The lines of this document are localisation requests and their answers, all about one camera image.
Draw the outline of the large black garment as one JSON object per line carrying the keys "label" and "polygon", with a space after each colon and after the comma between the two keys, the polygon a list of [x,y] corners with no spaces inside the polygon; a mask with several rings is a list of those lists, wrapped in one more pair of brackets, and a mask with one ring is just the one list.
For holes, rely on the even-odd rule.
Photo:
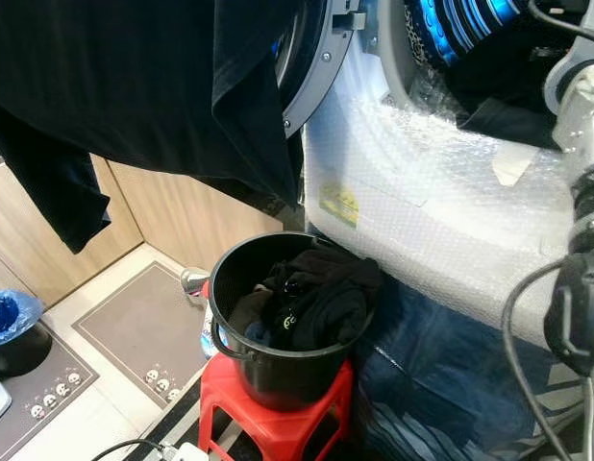
{"label": "large black garment", "polygon": [[0,0],[0,155],[70,252],[110,224],[91,159],[288,206],[281,42],[329,0]]}

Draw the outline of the black clothes in bucket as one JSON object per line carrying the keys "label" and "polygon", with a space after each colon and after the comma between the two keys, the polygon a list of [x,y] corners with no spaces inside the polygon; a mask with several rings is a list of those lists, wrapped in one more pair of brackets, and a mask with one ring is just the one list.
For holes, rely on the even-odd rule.
{"label": "black clothes in bucket", "polygon": [[224,329],[290,352],[325,350],[358,338],[384,280],[376,260],[333,249],[302,251],[267,269],[233,304]]}

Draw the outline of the white washing machine in bubble wrap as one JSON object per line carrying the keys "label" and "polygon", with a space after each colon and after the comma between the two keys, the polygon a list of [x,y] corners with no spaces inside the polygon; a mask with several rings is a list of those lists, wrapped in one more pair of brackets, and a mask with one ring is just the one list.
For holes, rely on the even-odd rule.
{"label": "white washing machine in bubble wrap", "polygon": [[[445,76],[412,55],[402,0],[361,0],[353,36],[303,132],[309,222],[452,310],[498,326],[518,280],[564,255],[571,198],[560,154],[540,149],[512,187],[495,179],[496,139],[457,126]],[[320,209],[319,185],[347,185],[353,229]]]}

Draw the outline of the black clothes in washer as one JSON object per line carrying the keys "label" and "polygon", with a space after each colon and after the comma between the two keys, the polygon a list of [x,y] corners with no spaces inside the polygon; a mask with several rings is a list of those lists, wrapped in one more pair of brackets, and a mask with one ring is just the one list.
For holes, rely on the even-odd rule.
{"label": "black clothes in washer", "polygon": [[482,134],[555,150],[555,115],[544,101],[549,71],[573,37],[522,16],[483,39],[445,73],[462,107],[457,126]]}

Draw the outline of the black bin with blue bag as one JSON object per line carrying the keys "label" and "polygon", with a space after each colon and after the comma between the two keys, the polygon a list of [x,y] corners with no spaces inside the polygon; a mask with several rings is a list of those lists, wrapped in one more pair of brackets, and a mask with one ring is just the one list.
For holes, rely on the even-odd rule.
{"label": "black bin with blue bag", "polygon": [[52,350],[54,339],[43,328],[45,304],[17,290],[0,290],[0,378],[25,375]]}

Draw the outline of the grey floor mat with panda print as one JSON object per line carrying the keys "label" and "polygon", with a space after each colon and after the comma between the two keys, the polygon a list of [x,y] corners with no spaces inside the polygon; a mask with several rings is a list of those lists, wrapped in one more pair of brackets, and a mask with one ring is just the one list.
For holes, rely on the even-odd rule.
{"label": "grey floor mat with panda print", "polygon": [[36,369],[4,382],[11,402],[0,417],[0,461],[11,461],[99,377],[67,343],[54,337],[51,351]]}
{"label": "grey floor mat with panda print", "polygon": [[208,357],[201,347],[205,308],[177,274],[152,262],[73,324],[132,385],[164,408]]}

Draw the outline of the light wooden cabinet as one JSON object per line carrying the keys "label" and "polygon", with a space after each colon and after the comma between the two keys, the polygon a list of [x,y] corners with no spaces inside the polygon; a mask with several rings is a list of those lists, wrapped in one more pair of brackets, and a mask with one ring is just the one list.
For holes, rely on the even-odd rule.
{"label": "light wooden cabinet", "polygon": [[51,307],[139,246],[208,271],[235,243],[283,229],[278,219],[187,176],[102,158],[93,158],[93,167],[110,197],[110,224],[73,254],[0,163],[0,289],[25,291]]}

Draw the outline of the silver metal can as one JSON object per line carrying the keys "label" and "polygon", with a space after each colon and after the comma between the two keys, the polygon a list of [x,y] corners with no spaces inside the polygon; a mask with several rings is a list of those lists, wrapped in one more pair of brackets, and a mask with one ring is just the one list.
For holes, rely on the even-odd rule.
{"label": "silver metal can", "polygon": [[180,274],[180,284],[184,293],[191,298],[206,298],[210,274],[196,271],[195,268],[185,268]]}

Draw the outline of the white power strip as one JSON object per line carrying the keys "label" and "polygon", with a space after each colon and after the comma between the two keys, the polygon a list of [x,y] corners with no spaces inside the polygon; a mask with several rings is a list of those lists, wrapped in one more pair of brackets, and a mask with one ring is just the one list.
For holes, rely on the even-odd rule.
{"label": "white power strip", "polygon": [[181,443],[164,445],[161,449],[161,461],[210,461],[210,456],[196,445]]}

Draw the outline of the black plastic bucket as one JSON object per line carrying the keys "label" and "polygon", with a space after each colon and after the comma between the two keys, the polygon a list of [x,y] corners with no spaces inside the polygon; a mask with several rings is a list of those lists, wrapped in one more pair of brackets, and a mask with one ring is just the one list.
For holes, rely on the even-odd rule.
{"label": "black plastic bucket", "polygon": [[368,325],[358,338],[346,344],[309,352],[271,350],[250,341],[244,334],[224,329],[233,312],[233,304],[247,295],[255,282],[265,277],[269,272],[267,265],[292,259],[310,249],[340,250],[366,259],[315,234],[276,232],[259,234],[236,243],[218,260],[210,273],[210,311],[216,324],[212,331],[213,344],[219,354],[233,360],[239,376],[244,378],[249,396],[275,411],[297,411],[322,400],[331,390],[340,366],[345,364],[377,311],[378,291],[375,307],[368,316]]}

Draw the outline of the red plastic stool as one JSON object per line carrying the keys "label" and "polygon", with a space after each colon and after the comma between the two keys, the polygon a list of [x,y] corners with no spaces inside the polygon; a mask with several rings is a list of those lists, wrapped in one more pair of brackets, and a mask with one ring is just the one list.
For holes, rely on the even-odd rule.
{"label": "red plastic stool", "polygon": [[302,411],[272,411],[247,394],[247,385],[233,360],[217,354],[208,360],[200,376],[200,423],[197,448],[233,457],[212,440],[214,413],[226,413],[260,449],[262,461],[324,461],[336,445],[349,438],[353,407],[354,370],[340,366],[331,390]]}

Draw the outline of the yellow energy sticker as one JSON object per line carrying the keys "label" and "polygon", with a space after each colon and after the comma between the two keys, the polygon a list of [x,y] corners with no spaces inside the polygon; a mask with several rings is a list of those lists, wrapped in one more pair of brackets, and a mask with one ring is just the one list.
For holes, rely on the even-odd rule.
{"label": "yellow energy sticker", "polygon": [[359,201],[346,184],[337,181],[324,182],[319,185],[316,198],[320,209],[341,221],[345,227],[358,227]]}

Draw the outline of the grey round washer door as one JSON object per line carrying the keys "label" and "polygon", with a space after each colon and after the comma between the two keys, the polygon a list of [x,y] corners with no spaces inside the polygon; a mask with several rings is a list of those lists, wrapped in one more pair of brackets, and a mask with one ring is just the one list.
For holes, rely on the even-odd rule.
{"label": "grey round washer door", "polygon": [[288,139],[301,131],[339,73],[355,32],[367,22],[361,0],[298,0],[278,42],[278,84]]}

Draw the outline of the dark blue floor sheet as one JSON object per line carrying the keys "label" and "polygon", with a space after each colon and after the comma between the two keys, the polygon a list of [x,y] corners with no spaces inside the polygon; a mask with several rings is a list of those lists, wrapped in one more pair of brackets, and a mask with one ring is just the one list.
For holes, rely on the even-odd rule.
{"label": "dark blue floor sheet", "polygon": [[368,461],[551,455],[494,326],[393,278],[350,356],[353,439]]}

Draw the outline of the blue lit washer drum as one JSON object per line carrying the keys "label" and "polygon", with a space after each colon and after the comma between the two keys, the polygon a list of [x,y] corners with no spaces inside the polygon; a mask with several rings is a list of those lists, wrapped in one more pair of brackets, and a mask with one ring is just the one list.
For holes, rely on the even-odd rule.
{"label": "blue lit washer drum", "polygon": [[402,0],[408,44],[419,64],[452,67],[521,16],[518,0]]}

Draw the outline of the white paper label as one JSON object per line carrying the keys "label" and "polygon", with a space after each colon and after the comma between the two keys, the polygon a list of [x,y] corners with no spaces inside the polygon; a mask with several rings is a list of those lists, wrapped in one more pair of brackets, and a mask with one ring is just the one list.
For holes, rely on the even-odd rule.
{"label": "white paper label", "polygon": [[495,179],[504,187],[512,187],[525,175],[527,168],[540,153],[539,148],[518,142],[505,141],[499,145],[491,160]]}

